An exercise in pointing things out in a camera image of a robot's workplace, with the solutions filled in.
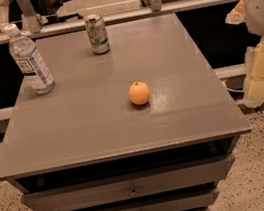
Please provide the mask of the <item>seated person in background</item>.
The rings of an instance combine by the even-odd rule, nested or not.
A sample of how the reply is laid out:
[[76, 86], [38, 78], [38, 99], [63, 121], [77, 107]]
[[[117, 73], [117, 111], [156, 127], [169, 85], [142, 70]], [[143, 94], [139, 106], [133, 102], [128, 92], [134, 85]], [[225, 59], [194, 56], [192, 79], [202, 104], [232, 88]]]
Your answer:
[[[45, 16], [49, 24], [59, 23], [57, 10], [67, 1], [71, 0], [30, 0], [35, 12], [41, 16]], [[22, 10], [20, 9], [17, 0], [11, 0], [9, 2], [8, 10], [8, 21], [16, 23], [18, 28], [21, 29], [23, 27], [21, 20]]]

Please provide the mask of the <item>middle grey drawer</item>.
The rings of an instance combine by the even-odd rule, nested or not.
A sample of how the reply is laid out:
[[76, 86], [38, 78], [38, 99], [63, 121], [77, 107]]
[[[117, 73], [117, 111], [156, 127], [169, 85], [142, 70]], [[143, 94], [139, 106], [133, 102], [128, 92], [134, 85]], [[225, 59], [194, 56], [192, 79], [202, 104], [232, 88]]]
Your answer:
[[187, 211], [212, 205], [218, 195], [218, 189], [214, 188], [169, 197], [163, 196], [95, 211]]

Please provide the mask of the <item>clear plastic water bottle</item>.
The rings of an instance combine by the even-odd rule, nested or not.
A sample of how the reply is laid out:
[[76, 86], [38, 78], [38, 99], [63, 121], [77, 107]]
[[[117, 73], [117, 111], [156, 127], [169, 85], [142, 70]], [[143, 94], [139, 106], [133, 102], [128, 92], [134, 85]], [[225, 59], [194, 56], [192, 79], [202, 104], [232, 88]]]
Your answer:
[[10, 55], [26, 77], [30, 87], [37, 94], [49, 93], [54, 88], [55, 81], [36, 48], [36, 43], [21, 34], [16, 24], [6, 25], [4, 31], [10, 39]]

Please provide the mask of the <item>orange fruit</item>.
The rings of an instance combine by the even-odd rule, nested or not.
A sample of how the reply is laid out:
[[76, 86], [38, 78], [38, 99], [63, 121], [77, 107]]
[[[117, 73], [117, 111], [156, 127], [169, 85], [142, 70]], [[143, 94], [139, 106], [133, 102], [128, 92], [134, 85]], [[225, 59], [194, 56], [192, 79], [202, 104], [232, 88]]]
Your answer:
[[128, 97], [132, 104], [144, 105], [148, 103], [150, 98], [150, 89], [143, 81], [136, 81], [132, 83], [128, 91]]

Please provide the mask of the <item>green white soda can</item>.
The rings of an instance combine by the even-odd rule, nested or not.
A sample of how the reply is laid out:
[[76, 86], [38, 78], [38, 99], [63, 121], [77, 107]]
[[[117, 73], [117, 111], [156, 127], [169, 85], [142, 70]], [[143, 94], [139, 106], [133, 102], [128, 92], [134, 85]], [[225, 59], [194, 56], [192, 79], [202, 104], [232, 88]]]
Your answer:
[[95, 54], [105, 54], [110, 50], [104, 19], [99, 14], [89, 15], [85, 21], [89, 43]]

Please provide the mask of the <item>top grey drawer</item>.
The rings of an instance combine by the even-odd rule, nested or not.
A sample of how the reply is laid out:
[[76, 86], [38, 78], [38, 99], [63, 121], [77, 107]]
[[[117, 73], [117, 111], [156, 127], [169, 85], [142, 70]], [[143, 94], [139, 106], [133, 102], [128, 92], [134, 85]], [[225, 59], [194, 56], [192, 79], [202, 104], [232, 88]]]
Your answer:
[[73, 211], [224, 180], [235, 157], [228, 155], [138, 171], [104, 180], [25, 194], [34, 211]]

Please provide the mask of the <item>grey drawer cabinet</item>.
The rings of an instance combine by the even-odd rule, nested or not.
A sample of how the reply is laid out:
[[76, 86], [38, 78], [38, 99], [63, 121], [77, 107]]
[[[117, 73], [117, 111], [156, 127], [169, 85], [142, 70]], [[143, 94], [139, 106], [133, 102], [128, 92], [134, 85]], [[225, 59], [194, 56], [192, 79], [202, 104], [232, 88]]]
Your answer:
[[[173, 15], [113, 25], [110, 50], [94, 54], [85, 32], [40, 39], [55, 77], [38, 96], [22, 87], [0, 150], [0, 181], [25, 194], [233, 154], [250, 131], [239, 107]], [[129, 88], [149, 86], [147, 104]], [[73, 211], [95, 211], [218, 182]]]

